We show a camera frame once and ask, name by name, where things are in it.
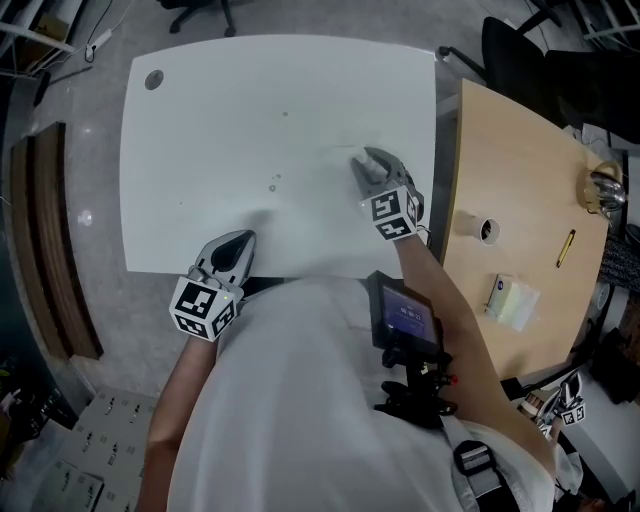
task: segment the office chair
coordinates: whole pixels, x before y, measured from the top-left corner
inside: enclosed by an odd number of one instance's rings
[[[441,46],[438,54],[442,58],[454,54],[488,88],[560,128],[570,124],[582,129],[587,123],[634,144],[640,143],[640,97],[636,92],[640,83],[640,55],[555,50],[545,55],[521,29],[485,18],[484,68],[452,47]]]
[[[209,7],[213,5],[214,0],[159,0],[162,7],[165,9],[176,9],[179,7],[184,7],[185,10],[180,13],[171,26],[169,27],[169,32],[172,34],[177,34],[180,32],[182,28],[182,23],[189,18],[193,13],[199,11],[200,9],[204,9],[205,7]],[[233,37],[236,35],[236,26],[233,23],[233,18],[231,17],[231,8],[229,7],[229,0],[220,0],[222,4],[222,10],[224,11],[224,17],[227,20],[227,29],[224,31],[224,37]]]

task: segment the gray floor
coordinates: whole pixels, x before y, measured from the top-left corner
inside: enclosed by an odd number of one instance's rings
[[[129,0],[114,4],[96,31],[113,26]],[[87,0],[74,43],[82,46],[105,2]],[[493,15],[519,25],[530,16],[525,0],[240,0],[232,2],[238,35],[302,33],[349,36],[435,50],[454,45],[481,61],[482,20]],[[564,27],[551,22],[529,36],[541,48],[588,50],[568,9]],[[16,86],[5,137],[6,150],[21,136],[54,121],[67,123],[66,187],[73,250],[80,280],[105,354],[100,361],[74,357],[72,365],[93,386],[149,395],[162,389],[185,337],[174,329],[167,304],[175,277],[127,272],[122,246],[118,163],[120,128],[131,61],[171,46],[222,37],[219,9],[196,14],[180,34],[168,27],[178,11],[137,0],[123,24],[101,48],[93,69],[49,88],[30,111],[35,88]],[[86,66],[82,54],[55,70],[61,76]],[[463,67],[437,65],[437,94],[455,91]],[[90,212],[91,223],[80,222]]]

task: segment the display screen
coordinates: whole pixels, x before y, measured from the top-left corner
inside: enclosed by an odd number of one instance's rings
[[[384,321],[390,329],[397,329],[416,338],[437,343],[433,317],[429,308],[411,297],[382,287]]]

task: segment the pen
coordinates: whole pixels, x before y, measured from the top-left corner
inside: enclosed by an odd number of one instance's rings
[[[556,267],[560,268],[560,265],[562,265],[562,262],[564,261],[564,258],[567,255],[567,252],[569,252],[569,247],[571,247],[571,242],[573,242],[573,239],[575,238],[575,236],[576,236],[576,230],[572,229],[569,232],[567,241],[564,243],[564,246],[562,247],[562,251],[560,251],[560,256],[558,256],[558,261],[556,262]]]

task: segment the black mount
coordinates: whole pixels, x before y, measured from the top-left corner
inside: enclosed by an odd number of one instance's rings
[[[440,322],[436,323],[442,332]],[[422,428],[442,428],[440,416],[448,416],[458,409],[455,403],[438,396],[443,386],[457,382],[457,377],[446,373],[450,362],[451,356],[444,351],[428,356],[399,344],[385,349],[382,365],[385,368],[393,368],[396,364],[405,366],[407,385],[384,381],[382,390],[389,396],[384,404],[375,405],[374,409]]]

